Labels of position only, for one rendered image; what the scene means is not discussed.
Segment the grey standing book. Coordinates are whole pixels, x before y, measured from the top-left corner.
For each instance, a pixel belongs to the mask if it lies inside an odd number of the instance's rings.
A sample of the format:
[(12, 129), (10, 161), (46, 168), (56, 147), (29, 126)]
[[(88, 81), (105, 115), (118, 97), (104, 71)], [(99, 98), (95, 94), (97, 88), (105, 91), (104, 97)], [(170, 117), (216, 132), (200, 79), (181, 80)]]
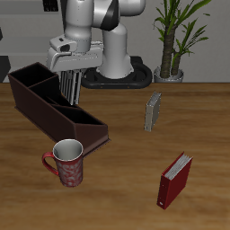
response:
[(153, 92), (152, 96), (146, 104), (145, 131), (151, 132), (158, 119), (161, 95), (161, 93)]

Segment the red book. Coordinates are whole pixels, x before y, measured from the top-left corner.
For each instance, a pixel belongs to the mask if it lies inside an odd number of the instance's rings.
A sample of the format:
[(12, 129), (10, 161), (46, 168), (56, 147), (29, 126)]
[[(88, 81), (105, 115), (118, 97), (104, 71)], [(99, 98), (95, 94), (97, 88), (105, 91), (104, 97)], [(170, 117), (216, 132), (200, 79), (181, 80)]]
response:
[(162, 173), (157, 198), (157, 205), (162, 209), (167, 209), (184, 189), (190, 172), (191, 162), (192, 157), (181, 153)]

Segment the dark grey background object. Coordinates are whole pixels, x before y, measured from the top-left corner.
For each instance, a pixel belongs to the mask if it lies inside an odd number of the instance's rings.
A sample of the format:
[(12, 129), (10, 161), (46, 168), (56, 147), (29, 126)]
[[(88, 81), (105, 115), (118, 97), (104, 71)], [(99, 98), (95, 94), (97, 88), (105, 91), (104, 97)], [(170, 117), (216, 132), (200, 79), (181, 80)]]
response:
[(8, 56), (0, 56), (0, 83), (4, 81), (11, 69), (11, 64)]

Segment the black wall fixture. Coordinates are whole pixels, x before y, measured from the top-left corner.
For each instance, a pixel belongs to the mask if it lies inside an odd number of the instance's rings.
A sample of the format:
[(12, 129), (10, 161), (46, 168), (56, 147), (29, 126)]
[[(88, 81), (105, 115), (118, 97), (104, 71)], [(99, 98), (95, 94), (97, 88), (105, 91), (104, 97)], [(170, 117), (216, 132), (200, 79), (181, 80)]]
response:
[(58, 11), (58, 0), (42, 0), (42, 3), (45, 12)]

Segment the red patterned mug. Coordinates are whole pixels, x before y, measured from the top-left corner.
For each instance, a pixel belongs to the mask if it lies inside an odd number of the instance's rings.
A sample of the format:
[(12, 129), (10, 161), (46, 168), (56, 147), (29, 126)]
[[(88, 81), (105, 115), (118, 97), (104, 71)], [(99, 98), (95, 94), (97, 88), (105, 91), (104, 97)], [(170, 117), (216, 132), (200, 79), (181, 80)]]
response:
[[(66, 187), (78, 186), (83, 180), (83, 145), (75, 139), (63, 139), (57, 142), (51, 152), (42, 156), (43, 165)], [(57, 168), (47, 163), (46, 158), (55, 160)]]

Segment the green pot plant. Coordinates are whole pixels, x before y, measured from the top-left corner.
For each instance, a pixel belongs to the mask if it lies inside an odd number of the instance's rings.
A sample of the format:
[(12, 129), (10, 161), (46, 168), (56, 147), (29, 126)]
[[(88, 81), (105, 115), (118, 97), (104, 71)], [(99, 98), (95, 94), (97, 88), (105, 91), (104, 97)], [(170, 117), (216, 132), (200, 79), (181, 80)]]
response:
[(211, 0), (200, 0), (194, 4), (194, 1), (191, 0), (184, 9), (181, 9), (181, 0), (164, 0), (164, 10), (157, 8), (160, 17), (155, 19), (155, 23), (160, 22), (163, 26), (162, 29), (158, 28), (158, 31), (161, 35), (159, 40), (164, 47), (161, 65), (154, 71), (155, 83), (181, 83), (184, 77), (183, 71), (179, 69), (181, 57), (192, 54), (190, 48), (193, 45), (208, 39), (208, 37), (202, 37), (206, 25), (191, 34), (197, 19), (187, 25), (183, 24), (198, 9), (211, 2)]

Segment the flat black base plate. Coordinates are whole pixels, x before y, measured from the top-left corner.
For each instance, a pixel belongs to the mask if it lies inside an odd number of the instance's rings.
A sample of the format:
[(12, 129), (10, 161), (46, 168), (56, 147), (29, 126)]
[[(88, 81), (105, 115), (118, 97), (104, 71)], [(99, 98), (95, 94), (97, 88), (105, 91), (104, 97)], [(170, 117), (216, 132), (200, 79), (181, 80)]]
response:
[(120, 79), (110, 79), (102, 76), (95, 67), (89, 68), (84, 73), (81, 85), (88, 89), (141, 89), (152, 83), (152, 71), (143, 64), (139, 56), (131, 56), (131, 65), (134, 71)]

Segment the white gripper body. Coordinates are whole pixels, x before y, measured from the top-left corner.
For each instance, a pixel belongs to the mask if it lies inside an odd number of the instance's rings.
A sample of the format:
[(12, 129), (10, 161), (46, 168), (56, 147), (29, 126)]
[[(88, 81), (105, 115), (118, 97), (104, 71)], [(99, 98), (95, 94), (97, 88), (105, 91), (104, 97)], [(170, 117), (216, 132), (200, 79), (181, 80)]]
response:
[(98, 67), (102, 64), (103, 44), (101, 41), (92, 41), (90, 50), (84, 54), (74, 52), (58, 53), (49, 49), (47, 68), (51, 72), (60, 72), (76, 69)]

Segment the dark brown desk caddy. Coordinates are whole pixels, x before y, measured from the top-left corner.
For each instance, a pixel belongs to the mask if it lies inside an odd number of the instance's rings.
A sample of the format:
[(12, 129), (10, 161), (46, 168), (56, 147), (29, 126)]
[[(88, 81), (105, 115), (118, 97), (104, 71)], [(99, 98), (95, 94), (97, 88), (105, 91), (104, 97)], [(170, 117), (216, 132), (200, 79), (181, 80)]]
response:
[(61, 94), (59, 78), (37, 62), (8, 75), (15, 108), (53, 141), (76, 139), (87, 156), (110, 139), (108, 126)]

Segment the striped grey book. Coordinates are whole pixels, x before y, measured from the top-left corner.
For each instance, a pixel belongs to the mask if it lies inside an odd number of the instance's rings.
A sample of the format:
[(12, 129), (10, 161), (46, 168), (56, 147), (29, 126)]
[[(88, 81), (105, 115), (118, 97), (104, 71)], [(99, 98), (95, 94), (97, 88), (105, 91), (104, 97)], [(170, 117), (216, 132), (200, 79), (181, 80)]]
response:
[(60, 74), (60, 91), (71, 105), (79, 103), (82, 76), (81, 70), (62, 71)]

